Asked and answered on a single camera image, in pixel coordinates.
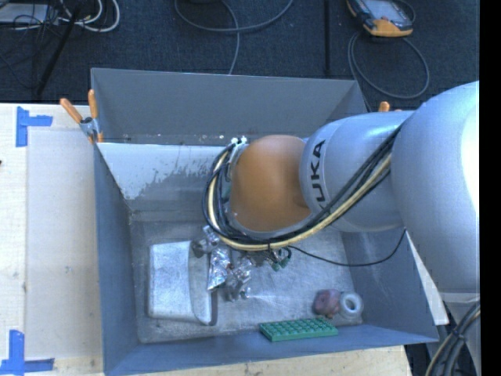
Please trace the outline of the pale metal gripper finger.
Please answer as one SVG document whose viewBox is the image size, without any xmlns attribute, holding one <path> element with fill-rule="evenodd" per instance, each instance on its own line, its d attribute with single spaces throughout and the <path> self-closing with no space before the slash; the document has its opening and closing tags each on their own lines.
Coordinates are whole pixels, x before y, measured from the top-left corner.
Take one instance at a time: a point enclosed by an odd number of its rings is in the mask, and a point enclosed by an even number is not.
<svg viewBox="0 0 501 376">
<path fill-rule="evenodd" d="M 248 284 L 251 281 L 252 261 L 248 257 L 239 258 L 237 263 L 228 271 L 225 281 L 225 299 L 235 302 L 247 299 L 249 295 Z"/>
<path fill-rule="evenodd" d="M 209 270 L 207 275 L 207 289 L 213 291 L 223 285 L 229 274 L 231 266 L 230 250 L 228 247 L 215 248 L 209 258 Z"/>
</svg>

